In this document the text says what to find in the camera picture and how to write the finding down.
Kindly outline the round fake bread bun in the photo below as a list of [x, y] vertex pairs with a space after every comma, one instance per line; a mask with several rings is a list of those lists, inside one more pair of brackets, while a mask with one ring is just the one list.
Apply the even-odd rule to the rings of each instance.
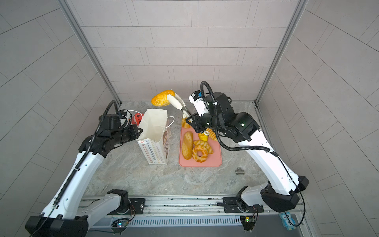
[[175, 96], [175, 92], [172, 91], [172, 90], [166, 90], [166, 91], [163, 91], [163, 92], [157, 94], [157, 95], [151, 100], [151, 103], [152, 103], [154, 106], [157, 106], [157, 107], [168, 106], [168, 105], [170, 104], [170, 102], [169, 102], [169, 100], [167, 99], [167, 95]]

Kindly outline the white printed paper bag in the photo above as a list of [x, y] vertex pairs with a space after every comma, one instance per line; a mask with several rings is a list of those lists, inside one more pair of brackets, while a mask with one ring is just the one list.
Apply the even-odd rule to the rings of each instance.
[[170, 127], [175, 118], [163, 109], [147, 109], [139, 128], [143, 129], [137, 142], [150, 165], [166, 165], [171, 145]]

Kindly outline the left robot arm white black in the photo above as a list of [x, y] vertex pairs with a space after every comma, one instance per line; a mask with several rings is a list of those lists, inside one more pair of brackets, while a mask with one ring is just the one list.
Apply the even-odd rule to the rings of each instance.
[[138, 139], [143, 130], [132, 124], [124, 129], [103, 130], [101, 136], [87, 137], [74, 166], [51, 202], [38, 216], [30, 216], [25, 229], [32, 237], [84, 237], [88, 230], [109, 213], [128, 213], [128, 192], [109, 191], [87, 207], [79, 205], [94, 173], [107, 154], [120, 145]]

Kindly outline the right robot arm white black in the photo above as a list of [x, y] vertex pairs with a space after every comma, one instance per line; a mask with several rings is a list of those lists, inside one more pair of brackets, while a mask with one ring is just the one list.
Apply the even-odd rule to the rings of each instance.
[[181, 110], [195, 132], [212, 129], [224, 149], [246, 151], [268, 178], [266, 185], [245, 186], [240, 190], [236, 201], [240, 211], [248, 212], [255, 205], [266, 204], [276, 212], [285, 212], [304, 199], [301, 192], [307, 188], [308, 179], [298, 176], [282, 161], [250, 114], [235, 113], [231, 98], [221, 92], [205, 96], [195, 91], [189, 98], [196, 108], [194, 114], [178, 95], [165, 95], [164, 101]]

